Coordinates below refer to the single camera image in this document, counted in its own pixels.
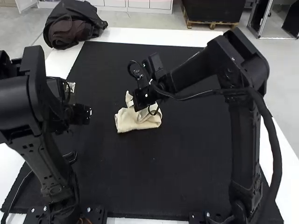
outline white table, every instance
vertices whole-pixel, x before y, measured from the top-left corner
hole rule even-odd
[[[108,28],[102,36],[93,41],[120,42],[150,45],[169,45],[186,47],[205,47],[213,38],[221,35],[217,31],[190,31],[190,30],[158,30],[135,28]],[[83,43],[65,50],[54,50],[46,60],[48,76],[67,78]],[[299,160],[274,121],[283,159],[283,178],[276,198],[285,224],[298,223],[299,211]],[[13,185],[24,160],[14,150],[5,144],[0,145],[0,205],[3,204],[11,186]],[[260,164],[268,182],[272,176],[272,153],[265,126],[261,125]],[[7,219],[7,224],[22,224],[25,215],[13,214]],[[108,218],[109,224],[186,224],[181,221],[145,220],[129,218]]]

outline black box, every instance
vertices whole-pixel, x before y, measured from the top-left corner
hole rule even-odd
[[[201,22],[240,21],[246,0],[182,0],[188,18]]]

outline black bag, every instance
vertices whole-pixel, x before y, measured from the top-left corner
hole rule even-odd
[[[99,37],[107,26],[88,1],[61,0],[46,21],[43,38],[51,48],[67,49]]]

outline cloth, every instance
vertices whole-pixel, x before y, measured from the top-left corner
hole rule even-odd
[[[99,37],[100,30],[107,26],[88,1],[62,0],[49,15],[43,38],[49,47],[64,50]]]
[[[121,108],[114,117],[118,133],[160,127],[162,123],[160,109],[158,109],[155,116],[149,113],[148,108],[135,112],[133,97],[129,94],[129,91],[126,92],[126,104],[127,108]],[[154,114],[157,108],[158,104],[155,103],[149,107],[149,110]]]

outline metal bracket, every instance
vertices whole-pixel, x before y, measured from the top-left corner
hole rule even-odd
[[[207,211],[189,213],[189,224],[226,224],[220,214],[212,215]]]
[[[108,211],[101,205],[83,208],[83,217],[92,224],[107,224]],[[28,210],[23,224],[49,224],[47,207],[39,206]],[[58,219],[52,219],[51,224],[61,224]]]
[[[29,209],[23,224],[49,224],[47,207]]]
[[[86,206],[82,209],[84,217],[88,218],[92,224],[107,224],[108,211],[103,206]]]

